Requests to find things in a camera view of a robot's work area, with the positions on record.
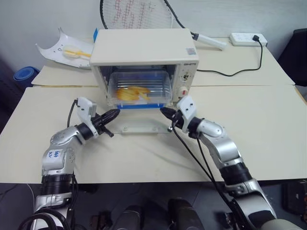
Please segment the oven timer dial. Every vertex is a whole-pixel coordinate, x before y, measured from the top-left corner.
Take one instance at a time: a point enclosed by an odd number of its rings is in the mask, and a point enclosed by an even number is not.
[[[180,79],[182,82],[186,82],[187,80],[189,80],[189,77],[190,77],[190,73],[185,72],[183,75],[180,76]]]

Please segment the table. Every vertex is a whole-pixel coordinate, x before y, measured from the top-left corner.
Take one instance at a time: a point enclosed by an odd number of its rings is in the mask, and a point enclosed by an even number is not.
[[[260,61],[260,47],[232,46],[227,38],[218,38],[227,42],[225,50],[195,42],[200,57],[199,69],[211,69],[224,73],[234,73],[241,69],[257,68]],[[48,86],[97,86],[93,73],[88,69],[79,69],[53,61],[47,61],[42,71],[32,81],[34,85]],[[192,86],[217,85],[293,85],[269,50],[263,48],[262,67],[258,71],[240,73],[225,77],[214,73],[197,72]]]
[[[255,178],[307,176],[307,107],[294,86],[192,87],[190,95],[199,117],[225,126]],[[65,128],[77,96],[96,101],[99,113],[106,108],[96,87],[26,90],[0,135],[0,182],[40,183],[42,155],[50,137]],[[153,112],[153,117],[170,124],[159,111]],[[73,114],[71,124],[79,122]],[[112,131],[115,125],[107,127]],[[200,159],[197,143],[179,133]],[[215,177],[221,180],[207,149],[204,151]],[[116,134],[92,139],[77,156],[75,172],[80,183],[207,180],[174,134]]]
[[[235,47],[228,39],[224,51],[196,43],[200,69],[232,73],[258,66],[259,47]],[[92,72],[47,61],[28,88],[0,135],[0,182],[39,183],[41,158],[50,137],[64,129],[73,99],[96,101],[98,113],[108,110]],[[198,116],[225,126],[246,165],[258,180],[307,177],[307,106],[265,47],[258,71],[224,77],[198,72],[190,95]],[[151,110],[121,111],[111,131],[127,117],[148,116],[161,124],[170,121]],[[80,121],[73,113],[71,124]],[[200,159],[196,143],[179,132]],[[220,174],[206,148],[217,180]],[[80,183],[207,181],[174,134],[116,134],[92,139],[77,157]]]

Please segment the silver robot arm segment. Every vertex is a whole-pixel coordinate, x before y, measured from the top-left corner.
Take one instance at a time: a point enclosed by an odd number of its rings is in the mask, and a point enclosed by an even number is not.
[[[68,127],[55,135],[50,140],[50,146],[45,151],[42,159],[42,185],[40,195],[35,200],[35,211],[45,212],[52,209],[60,213],[69,224],[73,226],[73,202],[71,182],[74,183],[74,168],[76,157],[81,153],[83,145],[92,137],[96,138],[102,133],[110,137],[113,134],[105,127],[115,119],[118,109],[113,109],[103,115],[96,114],[96,103],[80,97],[77,102],[77,114],[81,124]],[[59,218],[50,215],[56,226],[63,227]],[[33,230],[48,227],[41,219],[33,219]]]
[[[244,230],[258,230],[265,227],[265,223],[277,220],[263,190],[250,175],[237,146],[224,127],[197,118],[196,106],[190,96],[183,97],[177,103],[177,109],[161,108],[161,112],[184,133],[189,133],[189,137],[199,138],[208,148],[224,179],[226,192],[233,197],[229,204],[238,226]]]

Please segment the racket strings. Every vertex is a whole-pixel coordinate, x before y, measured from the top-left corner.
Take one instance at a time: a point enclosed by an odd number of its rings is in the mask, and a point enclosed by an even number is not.
[[[170,28],[173,16],[163,0],[104,0],[109,29]]]

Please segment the white power strip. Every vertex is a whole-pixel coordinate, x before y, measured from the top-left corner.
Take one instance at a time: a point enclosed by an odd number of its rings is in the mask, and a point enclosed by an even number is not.
[[[266,46],[268,41],[264,38],[262,34],[252,34],[252,33],[231,33],[230,42],[234,46],[260,46],[257,41],[253,40],[253,36],[257,35],[262,46]]]

